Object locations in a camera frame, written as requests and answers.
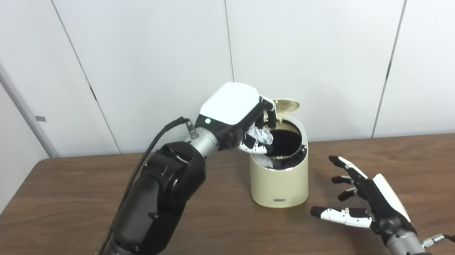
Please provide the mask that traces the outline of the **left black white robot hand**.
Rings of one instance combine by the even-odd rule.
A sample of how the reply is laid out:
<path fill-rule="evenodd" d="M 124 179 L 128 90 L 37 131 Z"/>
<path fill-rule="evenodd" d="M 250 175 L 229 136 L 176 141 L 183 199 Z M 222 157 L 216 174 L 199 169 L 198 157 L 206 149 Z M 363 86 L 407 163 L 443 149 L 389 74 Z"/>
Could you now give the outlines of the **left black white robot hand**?
<path fill-rule="evenodd" d="M 277 125 L 275 101 L 243 83 L 225 83 L 202 105 L 191 145 L 204 157 L 238 149 L 250 154 L 273 151 L 273 136 L 264 128 Z"/>

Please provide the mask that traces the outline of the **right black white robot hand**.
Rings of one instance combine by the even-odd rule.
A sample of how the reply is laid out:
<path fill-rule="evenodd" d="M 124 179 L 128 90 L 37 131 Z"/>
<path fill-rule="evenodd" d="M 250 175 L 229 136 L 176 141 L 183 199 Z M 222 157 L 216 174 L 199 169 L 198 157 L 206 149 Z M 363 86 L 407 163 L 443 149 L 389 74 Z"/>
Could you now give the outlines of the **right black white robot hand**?
<path fill-rule="evenodd" d="M 386 178 L 377 174 L 369 178 L 360 168 L 343 156 L 330 155 L 331 163 L 347 172 L 331 178 L 333 184 L 349 184 L 350 188 L 338 195 L 339 201 L 359 197 L 368 203 L 367 208 L 327 208 L 313 206 L 313 217 L 346 226 L 371 229 L 380 235 L 384 244 L 393 235 L 403 232 L 417 234 L 416 228 L 395 191 Z"/>

